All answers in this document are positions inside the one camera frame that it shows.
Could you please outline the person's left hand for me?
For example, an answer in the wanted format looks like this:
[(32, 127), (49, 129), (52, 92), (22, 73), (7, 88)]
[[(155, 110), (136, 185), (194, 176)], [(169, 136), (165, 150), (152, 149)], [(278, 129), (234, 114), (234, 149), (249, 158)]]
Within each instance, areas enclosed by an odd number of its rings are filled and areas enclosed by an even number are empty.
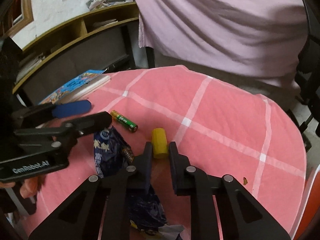
[(26, 179), (20, 188), (20, 195), (26, 199), (37, 195), (45, 184), (46, 175)]

